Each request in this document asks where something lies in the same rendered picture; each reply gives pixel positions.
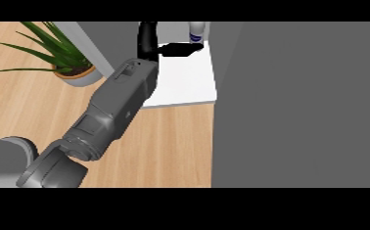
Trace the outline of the white cabinet shelf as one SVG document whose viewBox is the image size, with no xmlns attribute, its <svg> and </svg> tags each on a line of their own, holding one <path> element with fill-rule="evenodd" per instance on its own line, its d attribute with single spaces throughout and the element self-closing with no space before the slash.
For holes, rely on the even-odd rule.
<svg viewBox="0 0 370 230">
<path fill-rule="evenodd" d="M 160 56 L 158 86 L 145 108 L 163 108 L 217 101 L 217 88 L 208 42 L 188 57 Z"/>
</svg>

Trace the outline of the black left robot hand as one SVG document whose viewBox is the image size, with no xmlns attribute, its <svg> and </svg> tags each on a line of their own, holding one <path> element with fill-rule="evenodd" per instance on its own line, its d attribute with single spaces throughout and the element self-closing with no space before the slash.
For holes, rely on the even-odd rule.
<svg viewBox="0 0 370 230">
<path fill-rule="evenodd" d="M 170 43 L 164 46 L 158 43 L 157 22 L 142 22 L 137 32 L 137 58 L 152 62 L 164 57 L 188 57 L 204 48 L 201 43 Z"/>
</svg>

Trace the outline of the green potted plant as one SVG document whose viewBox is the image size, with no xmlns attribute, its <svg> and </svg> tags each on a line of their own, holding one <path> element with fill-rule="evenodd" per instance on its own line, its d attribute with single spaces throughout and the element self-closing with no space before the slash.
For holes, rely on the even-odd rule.
<svg viewBox="0 0 370 230">
<path fill-rule="evenodd" d="M 45 31 L 33 22 L 23 22 L 23 26 L 31 31 L 34 36 L 30 36 L 21 32 L 31 41 L 48 51 L 43 53 L 24 46 L 3 43 L 6 47 L 17 49 L 52 65 L 51 69 L 0 69 L 0 72 L 6 71 L 51 71 L 55 74 L 61 74 L 65 77 L 77 76 L 86 73 L 93 68 L 93 63 L 87 59 L 81 50 L 77 48 L 76 44 L 56 27 L 53 22 L 43 22 L 48 28 Z"/>
</svg>

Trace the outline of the dark grey cabinet door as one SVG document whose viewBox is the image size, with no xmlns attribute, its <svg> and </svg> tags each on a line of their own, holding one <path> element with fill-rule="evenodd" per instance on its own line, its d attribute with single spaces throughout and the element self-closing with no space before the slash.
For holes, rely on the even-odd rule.
<svg viewBox="0 0 370 230">
<path fill-rule="evenodd" d="M 216 104 L 217 187 L 370 187 L 370 23 L 247 23 Z"/>
</svg>

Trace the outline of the grey plant pot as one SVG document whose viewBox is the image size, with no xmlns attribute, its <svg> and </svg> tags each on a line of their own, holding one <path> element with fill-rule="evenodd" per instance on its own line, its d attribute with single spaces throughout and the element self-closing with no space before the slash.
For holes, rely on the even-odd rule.
<svg viewBox="0 0 370 230">
<path fill-rule="evenodd" d="M 59 72 L 55 74 L 61 80 L 74 87 L 86 87 L 95 84 L 104 77 L 96 67 L 90 67 L 79 75 L 67 76 Z"/>
</svg>

